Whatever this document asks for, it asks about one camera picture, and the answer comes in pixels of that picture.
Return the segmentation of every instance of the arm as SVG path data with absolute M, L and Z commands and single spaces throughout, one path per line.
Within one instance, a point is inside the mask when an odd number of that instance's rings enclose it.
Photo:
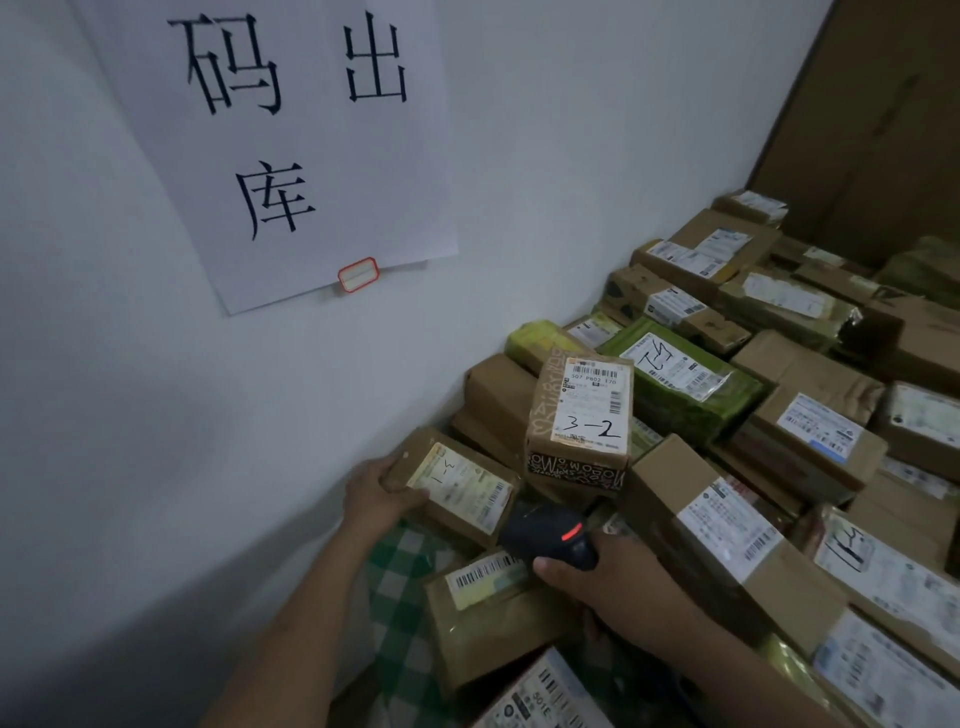
M 840 728 L 747 645 L 710 620 L 634 539 L 592 534 L 593 571 L 537 559 L 545 582 L 591 607 L 613 631 L 671 665 L 739 728 Z
M 350 590 L 370 550 L 425 491 L 387 493 L 392 460 L 368 463 L 347 485 L 344 520 L 274 618 L 254 654 L 230 677 L 202 728 L 324 728 Z

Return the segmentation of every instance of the chinese character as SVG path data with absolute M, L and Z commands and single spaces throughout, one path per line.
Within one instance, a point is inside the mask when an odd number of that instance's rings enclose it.
M 272 166 L 267 164 L 265 161 L 261 161 L 260 164 L 263 165 L 263 172 L 254 172 L 251 175 L 237 175 L 237 181 L 240 182 L 240 189 L 243 190 L 244 199 L 247 201 L 247 208 L 250 210 L 250 217 L 253 220 L 253 238 L 251 240 L 256 240 L 256 232 L 259 228 L 259 223 L 269 223 L 271 220 L 279 220 L 283 218 L 287 221 L 287 224 L 290 226 L 290 232 L 293 232 L 297 229 L 297 226 L 294 225 L 294 215 L 303 215 L 304 212 L 315 212 L 316 209 L 312 205 L 308 205 L 306 209 L 291 210 L 290 205 L 292 203 L 298 203 L 303 201 L 302 195 L 297 195 L 293 200 L 287 199 L 287 191 L 284 187 L 292 187 L 294 184 L 303 184 L 303 179 L 300 176 L 297 176 L 292 182 L 284 182 L 283 184 L 274 184 L 274 175 L 280 175 L 284 172 L 295 172 L 302 167 L 299 164 L 293 164 L 287 169 L 274 169 Z M 254 180 L 254 182 L 259 182 L 259 178 L 263 178 L 263 186 L 261 187 L 247 187 L 247 180 Z M 275 200 L 273 193 L 276 191 L 276 196 L 279 198 Z M 270 210 L 272 207 L 280 205 L 283 207 L 283 212 L 279 215 L 272 215 L 268 217 L 261 217 L 257 220 L 256 209 L 253 206 L 253 198 L 251 197 L 254 192 L 263 193 L 263 202 L 260 205 L 266 209 Z
M 380 61 L 379 59 L 386 56 L 393 56 L 395 59 L 400 57 L 400 50 L 396 45 L 396 26 L 390 26 L 390 38 L 393 41 L 394 50 L 393 52 L 388 53 L 377 53 L 376 52 L 376 35 L 373 33 L 373 13 L 367 11 L 367 37 L 370 39 L 370 52 L 369 53 L 354 53 L 353 52 L 353 38 L 352 30 L 346 25 L 344 26 L 344 35 L 347 37 L 347 58 L 351 61 L 353 59 L 370 59 L 373 65 L 373 88 L 375 93 L 357 93 L 356 84 L 353 80 L 353 69 L 347 69 L 347 78 L 350 81 L 350 101 L 355 102 L 357 99 L 375 99 L 379 96 L 399 96 L 401 102 L 407 100 L 407 84 L 403 79 L 403 66 L 397 66 L 400 74 L 400 91 L 396 93 L 384 93 L 383 88 L 380 85 Z
M 231 23 L 243 23 L 246 25 L 247 35 L 250 37 L 250 47 L 253 55 L 252 65 L 237 65 L 237 54 L 233 46 L 233 33 L 228 30 L 229 24 Z M 261 109 L 266 109 L 271 114 L 276 114 L 278 111 L 280 111 L 280 85 L 276 81 L 276 63 L 269 61 L 268 63 L 264 64 L 263 60 L 260 58 L 260 43 L 256 39 L 255 17 L 248 13 L 244 17 L 215 17 L 211 19 L 201 13 L 200 17 L 196 20 L 167 20 L 167 24 L 171 26 L 182 25 L 183 29 L 186 31 L 186 51 L 190 57 L 186 81 L 188 84 L 192 84 L 194 74 L 197 75 L 197 80 L 200 82 L 200 88 L 204 92 L 204 98 L 206 99 L 206 104 L 210 107 L 211 114 L 217 112 L 217 102 L 223 102 L 224 106 L 226 106 L 228 109 L 233 106 L 233 102 L 230 100 L 230 91 L 240 91 L 247 88 L 272 87 L 274 90 L 274 102 L 270 105 L 260 104 L 259 106 Z M 198 35 L 198 33 L 196 26 L 212 27 L 214 25 L 220 26 L 220 31 L 223 34 L 224 48 L 227 51 L 227 71 L 229 71 L 233 76 L 237 77 L 235 80 L 246 80 L 239 78 L 240 74 L 244 71 L 269 71 L 269 82 L 264 79 L 262 75 L 260 78 L 255 80 L 255 83 L 250 84 L 237 84 L 228 86 L 224 82 L 224 75 L 220 69 L 220 57 L 212 51 L 201 54 L 197 53 L 196 35 Z M 201 65 L 201 61 L 206 61 L 209 66 L 209 71 L 212 71 L 213 73 L 213 81 L 216 82 L 216 91 L 219 92 L 218 96 L 214 96 L 210 92 L 210 83 L 204 74 L 204 68 Z

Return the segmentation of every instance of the person's right hand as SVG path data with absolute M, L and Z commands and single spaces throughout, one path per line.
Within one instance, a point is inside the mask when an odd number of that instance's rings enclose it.
M 676 665 L 696 644 L 706 615 L 640 541 L 601 532 L 590 538 L 600 556 L 593 571 L 543 557 L 534 560 L 534 571 L 592 608 L 628 642 Z

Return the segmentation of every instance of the green checkered fabric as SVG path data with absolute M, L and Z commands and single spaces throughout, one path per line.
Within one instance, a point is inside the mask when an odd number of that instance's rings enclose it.
M 376 670 L 392 728 L 456 728 L 475 717 L 456 715 L 441 698 L 419 583 L 454 557 L 446 542 L 404 522 L 367 563 Z M 614 725 L 649 725 L 660 712 L 636 697 L 642 677 L 609 640 L 584 640 L 562 653 Z

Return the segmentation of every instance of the person's left hand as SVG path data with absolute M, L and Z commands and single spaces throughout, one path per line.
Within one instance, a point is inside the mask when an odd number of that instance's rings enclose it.
M 404 488 L 388 493 L 380 485 L 380 478 L 395 462 L 393 457 L 368 460 L 362 463 L 347 483 L 344 494 L 344 523 L 342 528 L 375 544 L 408 511 L 430 499 L 429 492 Z

